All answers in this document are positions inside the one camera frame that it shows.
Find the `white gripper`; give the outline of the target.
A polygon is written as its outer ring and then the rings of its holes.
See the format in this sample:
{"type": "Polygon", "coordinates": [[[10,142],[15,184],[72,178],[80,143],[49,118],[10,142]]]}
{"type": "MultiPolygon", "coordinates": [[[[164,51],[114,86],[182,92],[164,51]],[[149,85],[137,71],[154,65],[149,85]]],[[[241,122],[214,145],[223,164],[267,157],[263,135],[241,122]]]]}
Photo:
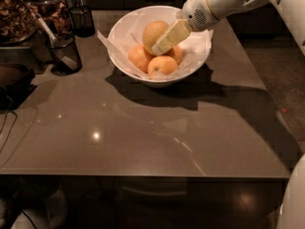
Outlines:
{"type": "Polygon", "coordinates": [[[170,51],[191,35],[191,31],[204,31],[218,23],[209,8],[208,0],[187,0],[176,14],[175,22],[165,29],[152,46],[155,55],[170,51]]]}

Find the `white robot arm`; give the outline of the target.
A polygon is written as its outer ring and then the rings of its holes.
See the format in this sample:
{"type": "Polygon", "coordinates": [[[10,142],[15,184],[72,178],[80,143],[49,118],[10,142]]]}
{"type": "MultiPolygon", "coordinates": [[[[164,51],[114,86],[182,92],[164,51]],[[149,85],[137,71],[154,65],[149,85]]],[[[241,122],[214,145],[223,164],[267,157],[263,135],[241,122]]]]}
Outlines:
{"type": "Polygon", "coordinates": [[[152,46],[162,55],[187,39],[192,31],[211,28],[229,15],[272,4],[305,54],[305,0],[187,0],[173,22],[152,46]]]}

